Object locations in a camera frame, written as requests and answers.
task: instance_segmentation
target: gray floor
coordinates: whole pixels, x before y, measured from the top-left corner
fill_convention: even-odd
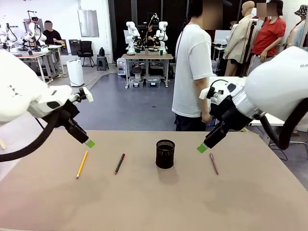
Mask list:
[[[125,89],[125,80],[116,74],[102,76],[91,89],[94,102],[78,104],[80,114],[76,117],[84,129],[90,130],[149,130],[174,131],[174,114],[171,112],[173,82],[169,89]],[[250,127],[262,134],[263,129]],[[308,135],[299,132],[293,141],[307,141]],[[275,151],[285,158],[280,151]],[[308,190],[308,159],[303,145],[292,145],[285,151],[289,160],[284,161],[293,174]]]

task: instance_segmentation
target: pencil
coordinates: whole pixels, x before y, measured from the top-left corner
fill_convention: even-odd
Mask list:
[[[82,160],[82,162],[81,162],[81,165],[80,165],[80,168],[79,168],[79,171],[78,171],[78,174],[77,174],[76,179],[78,179],[78,178],[79,178],[79,175],[80,175],[80,173],[81,173],[81,170],[82,170],[83,164],[84,164],[84,163],[85,163],[85,161],[86,161],[87,155],[88,155],[88,151],[86,151],[85,156],[83,157],[83,160]]]
[[[210,153],[210,158],[211,158],[214,170],[215,170],[216,174],[218,175],[218,169],[217,169],[217,166],[216,166],[216,163],[215,163],[215,159],[214,159],[213,154],[211,154],[211,153]]]

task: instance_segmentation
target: black mesh pen holder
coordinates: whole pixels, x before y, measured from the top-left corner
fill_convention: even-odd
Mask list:
[[[163,169],[173,166],[175,144],[169,140],[161,140],[156,144],[156,165]]]

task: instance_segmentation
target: red shirt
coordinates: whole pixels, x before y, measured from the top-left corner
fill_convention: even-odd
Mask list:
[[[285,33],[285,21],[280,17],[270,24],[270,20],[267,19],[263,24],[263,27],[257,34],[252,54],[261,54],[270,44],[276,41],[278,38],[283,37]],[[277,51],[277,46],[268,51],[267,56],[274,56]]]

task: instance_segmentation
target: stool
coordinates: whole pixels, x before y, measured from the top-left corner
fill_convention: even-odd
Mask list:
[[[96,69],[98,71],[106,71],[107,68],[109,69],[106,56],[98,56],[96,58]]]

